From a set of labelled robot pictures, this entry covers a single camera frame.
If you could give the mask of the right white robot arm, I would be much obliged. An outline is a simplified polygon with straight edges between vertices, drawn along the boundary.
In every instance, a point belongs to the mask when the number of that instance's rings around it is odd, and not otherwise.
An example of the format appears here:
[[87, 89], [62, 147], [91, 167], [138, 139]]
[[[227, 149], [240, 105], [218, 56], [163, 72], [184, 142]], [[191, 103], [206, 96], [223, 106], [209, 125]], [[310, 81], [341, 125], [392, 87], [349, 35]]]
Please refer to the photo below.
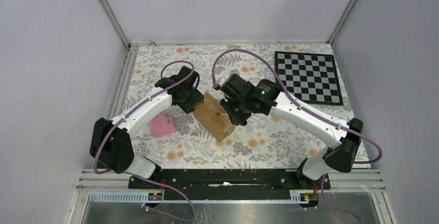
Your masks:
[[360, 145], [363, 122], [334, 118], [284, 92], [278, 83], [263, 79], [257, 85], [237, 74], [220, 81], [216, 89], [224, 93], [220, 101], [230, 121], [245, 126], [252, 114], [271, 115], [307, 131], [326, 145], [317, 155], [306, 158], [297, 171], [297, 182], [311, 188], [331, 171], [349, 173]]

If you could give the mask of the brown cardboard express box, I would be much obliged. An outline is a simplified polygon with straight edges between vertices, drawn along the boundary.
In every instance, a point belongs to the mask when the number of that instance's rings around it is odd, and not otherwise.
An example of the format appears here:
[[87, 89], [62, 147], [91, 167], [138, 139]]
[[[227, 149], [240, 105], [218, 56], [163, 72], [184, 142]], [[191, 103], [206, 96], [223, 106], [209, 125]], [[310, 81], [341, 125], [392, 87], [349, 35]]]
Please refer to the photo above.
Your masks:
[[195, 106], [193, 115], [218, 142], [222, 142], [235, 130], [235, 125], [231, 123], [229, 116], [221, 118], [217, 115], [218, 112], [226, 113], [217, 99], [205, 93], [203, 101]]

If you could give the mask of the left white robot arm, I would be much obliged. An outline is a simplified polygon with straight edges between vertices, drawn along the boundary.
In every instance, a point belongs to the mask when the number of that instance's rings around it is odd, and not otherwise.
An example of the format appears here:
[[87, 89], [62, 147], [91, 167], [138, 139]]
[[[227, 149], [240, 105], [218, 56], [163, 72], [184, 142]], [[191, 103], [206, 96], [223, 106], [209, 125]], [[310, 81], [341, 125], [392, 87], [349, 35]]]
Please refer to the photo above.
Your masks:
[[183, 62], [180, 71], [170, 77], [161, 77], [150, 92], [134, 106], [110, 120], [98, 119], [93, 128], [90, 155], [96, 174], [113, 171], [141, 177], [147, 188], [160, 183], [157, 165], [134, 153], [132, 139], [155, 116], [172, 106], [178, 106], [185, 114], [194, 112], [203, 102], [198, 90], [199, 73], [190, 62]]

